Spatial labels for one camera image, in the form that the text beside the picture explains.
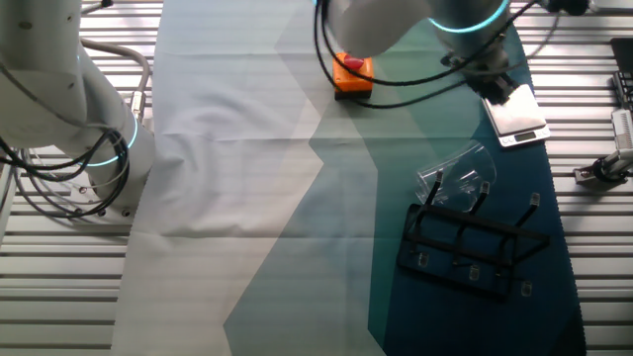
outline transparent plastic object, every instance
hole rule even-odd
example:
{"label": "transparent plastic object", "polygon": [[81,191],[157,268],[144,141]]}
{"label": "transparent plastic object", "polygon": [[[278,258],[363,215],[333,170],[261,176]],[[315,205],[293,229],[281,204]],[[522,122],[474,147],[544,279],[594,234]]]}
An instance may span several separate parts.
{"label": "transparent plastic object", "polygon": [[482,183],[494,184],[497,179],[495,162],[488,150],[477,141],[444,158],[442,163],[419,169],[416,172],[417,197],[424,204],[431,191],[437,171],[443,172],[442,186],[433,199],[433,205],[469,212],[480,193]]}

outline orange object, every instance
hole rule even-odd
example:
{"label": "orange object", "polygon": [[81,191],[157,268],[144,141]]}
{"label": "orange object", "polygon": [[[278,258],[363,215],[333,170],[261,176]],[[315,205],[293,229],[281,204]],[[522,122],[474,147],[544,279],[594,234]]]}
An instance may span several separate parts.
{"label": "orange object", "polygon": [[[374,65],[372,64],[372,58],[355,58],[347,53],[337,53],[336,57],[340,59],[345,65],[367,77],[374,77]],[[341,89],[336,89],[335,99],[347,99],[353,98],[369,98],[372,95],[372,89],[374,83],[365,79],[358,78],[353,74],[347,72],[345,68],[338,65],[336,60],[333,61],[334,68],[334,82]]]}

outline geometric patterned cloth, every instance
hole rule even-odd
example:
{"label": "geometric patterned cloth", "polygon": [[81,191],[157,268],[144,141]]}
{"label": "geometric patterned cloth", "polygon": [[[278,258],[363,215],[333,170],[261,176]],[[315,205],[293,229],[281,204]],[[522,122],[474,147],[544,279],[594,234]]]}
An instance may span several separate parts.
{"label": "geometric patterned cloth", "polygon": [[[583,355],[579,300],[544,145],[501,151],[462,87],[407,108],[333,100],[306,0],[165,2],[153,77],[157,156],[136,213],[113,355]],[[506,50],[524,54],[514,28]],[[380,78],[445,70],[422,21]],[[512,77],[530,83],[526,67]],[[395,103],[459,80],[375,87]],[[396,267],[414,172],[476,139],[497,182],[478,215],[553,236],[507,303]]]}

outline metal grating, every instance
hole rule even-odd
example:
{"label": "metal grating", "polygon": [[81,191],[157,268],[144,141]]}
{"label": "metal grating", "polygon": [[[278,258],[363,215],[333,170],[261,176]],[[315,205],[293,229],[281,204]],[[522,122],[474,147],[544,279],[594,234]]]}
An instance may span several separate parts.
{"label": "metal grating", "polygon": [[[83,19],[81,36],[129,46],[152,63],[161,11],[162,1],[119,0]],[[517,20],[527,53],[552,22],[542,9]],[[608,79],[617,66],[608,41],[633,36],[631,24],[630,17],[564,17],[552,43],[530,63],[552,130],[546,144],[590,356],[633,356],[633,183],[596,194],[578,187],[572,174],[615,149],[610,114],[616,100]],[[140,76],[136,64],[89,53],[129,96]],[[145,116],[151,115],[149,95]],[[51,163],[62,158],[54,149],[43,153]],[[129,229],[54,222],[15,197],[0,246],[0,356],[108,355]]]}

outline black metal rack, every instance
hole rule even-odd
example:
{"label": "black metal rack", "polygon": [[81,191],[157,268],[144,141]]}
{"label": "black metal rack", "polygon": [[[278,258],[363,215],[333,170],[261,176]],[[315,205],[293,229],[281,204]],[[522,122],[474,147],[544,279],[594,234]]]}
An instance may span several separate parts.
{"label": "black metal rack", "polygon": [[[515,281],[523,282],[521,289],[523,296],[531,295],[531,282],[515,278],[514,269],[516,265],[542,251],[550,243],[549,235],[521,228],[538,209],[540,196],[533,194],[527,212],[515,225],[510,225],[476,216],[490,192],[488,182],[482,185],[480,196],[468,213],[432,205],[441,184],[442,172],[440,171],[437,173],[435,184],[424,205],[412,204],[408,208],[398,265],[430,275],[436,281],[447,282],[466,292],[486,297],[504,300],[510,295]],[[446,238],[441,240],[429,236],[422,226],[426,217],[435,217],[459,226],[452,241],[447,242]],[[491,238],[499,238],[497,253],[466,248],[464,232],[468,228],[484,231]],[[517,247],[519,238],[529,239],[536,242],[536,245],[519,252]],[[470,267],[470,270],[466,273],[464,267]],[[488,272],[487,278],[481,278],[486,272]]]}

